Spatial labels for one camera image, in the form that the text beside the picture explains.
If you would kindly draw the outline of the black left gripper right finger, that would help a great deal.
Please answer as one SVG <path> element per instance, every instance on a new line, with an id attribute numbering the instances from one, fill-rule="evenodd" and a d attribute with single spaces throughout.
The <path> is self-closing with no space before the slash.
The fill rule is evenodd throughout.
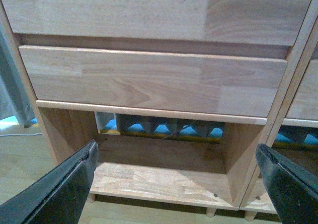
<path id="1" fill-rule="evenodd" d="M 283 224 L 318 222 L 318 177 L 265 144 L 255 152 L 263 185 Z"/>

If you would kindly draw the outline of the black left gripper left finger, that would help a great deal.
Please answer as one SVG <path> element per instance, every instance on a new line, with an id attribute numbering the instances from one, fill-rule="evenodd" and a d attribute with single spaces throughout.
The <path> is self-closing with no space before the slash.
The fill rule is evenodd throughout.
<path id="1" fill-rule="evenodd" d="M 0 206 L 2 224 L 77 224 L 98 161 L 91 140 L 28 188 Z"/>

